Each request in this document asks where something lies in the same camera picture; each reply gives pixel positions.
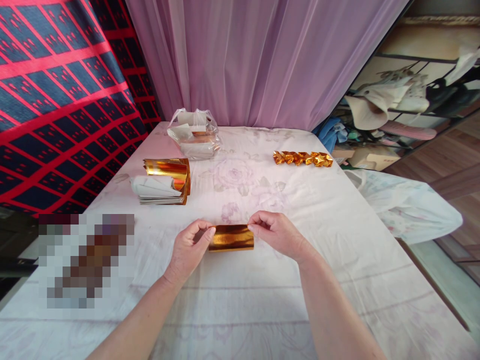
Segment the pixelated area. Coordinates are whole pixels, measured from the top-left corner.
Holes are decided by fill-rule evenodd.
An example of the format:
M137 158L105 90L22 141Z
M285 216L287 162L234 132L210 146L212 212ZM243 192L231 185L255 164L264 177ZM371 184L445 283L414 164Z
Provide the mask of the pixelated area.
M133 214L44 214L40 298L46 309L101 309L133 280Z

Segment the floral tablecloth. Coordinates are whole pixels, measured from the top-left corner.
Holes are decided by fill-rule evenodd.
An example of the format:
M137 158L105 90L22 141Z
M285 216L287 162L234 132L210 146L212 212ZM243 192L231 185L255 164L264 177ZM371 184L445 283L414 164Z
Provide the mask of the floral tablecloth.
M390 359L478 359L477 347L337 164L276 165L279 151L325 151L294 129L221 127L212 160L191 161L185 206L139 205L129 177L143 159L181 157L160 123L87 209L135 214L135 276L110 311L51 319L39 272L0 312L0 358L82 359L163 274L177 233L197 218L244 224L284 212L333 268ZM255 239L253 251L207 253L181 290L152 358L315 359L298 267Z

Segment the sheer curtain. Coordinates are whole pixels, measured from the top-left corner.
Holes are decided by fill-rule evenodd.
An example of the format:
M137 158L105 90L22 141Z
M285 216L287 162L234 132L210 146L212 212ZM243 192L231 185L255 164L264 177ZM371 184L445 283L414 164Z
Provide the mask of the sheer curtain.
M162 110L311 131L408 0L127 0Z

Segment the gold foil paper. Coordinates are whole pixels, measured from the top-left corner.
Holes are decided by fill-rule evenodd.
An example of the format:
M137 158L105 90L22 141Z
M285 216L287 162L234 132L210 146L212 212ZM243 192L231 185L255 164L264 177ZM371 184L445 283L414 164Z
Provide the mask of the gold foil paper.
M299 152L298 153L298 160L295 161L295 164L299 166L302 163L306 163L307 157L309 156L308 152Z
M181 192L183 203L187 203L190 195L190 163L186 158L143 159L143 167L147 175L170 176L173 187Z
M220 253L227 251L253 250L254 233L247 225L217 225L213 240L208 246L208 252Z
M278 151L275 151L275 152L273 153L273 159L275 160L275 164L277 164L277 165L278 165L278 164L282 164L282 163L285 162L282 154L279 153Z
M285 160L285 162L287 164L291 164L294 162L294 156L292 155L292 153L290 151L282 151L282 156L283 156L283 159Z
M296 166L300 166L300 164L305 163L305 165L314 164L317 168L326 167L330 168L334 163L332 157L325 153L325 152L312 152L310 155L308 152L293 152L293 151L275 151L273 153L273 159L275 160L275 164L282 164L282 163L295 163Z

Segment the clear plastic bag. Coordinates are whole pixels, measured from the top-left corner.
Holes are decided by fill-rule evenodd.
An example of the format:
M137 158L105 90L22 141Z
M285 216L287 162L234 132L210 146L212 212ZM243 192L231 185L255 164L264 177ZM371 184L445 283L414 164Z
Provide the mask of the clear plastic bag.
M167 133L188 159L209 159L220 149L219 127L209 110L188 112L185 108L178 109L171 118Z
M427 183L373 170L345 170L391 234L408 245L441 238L462 215Z

